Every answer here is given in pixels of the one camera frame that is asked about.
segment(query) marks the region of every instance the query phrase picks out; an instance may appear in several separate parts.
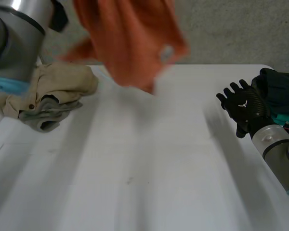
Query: orange cloth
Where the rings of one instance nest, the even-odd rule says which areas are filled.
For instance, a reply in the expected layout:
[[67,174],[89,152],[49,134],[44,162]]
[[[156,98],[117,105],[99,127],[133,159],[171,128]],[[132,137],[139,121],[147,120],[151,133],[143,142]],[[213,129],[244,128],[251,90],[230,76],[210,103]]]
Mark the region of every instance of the orange cloth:
[[172,0],[74,0],[90,33],[63,57],[97,59],[115,82],[152,93],[154,78],[188,52]]

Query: white table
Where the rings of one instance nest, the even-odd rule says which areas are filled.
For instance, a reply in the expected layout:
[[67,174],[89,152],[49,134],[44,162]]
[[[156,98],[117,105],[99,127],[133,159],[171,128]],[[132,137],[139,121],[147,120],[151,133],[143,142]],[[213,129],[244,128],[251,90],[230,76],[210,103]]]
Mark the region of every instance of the white table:
[[223,154],[204,117],[263,67],[176,65],[156,97],[102,80],[48,134],[4,118],[0,231],[289,231],[289,197],[250,138],[217,124]]

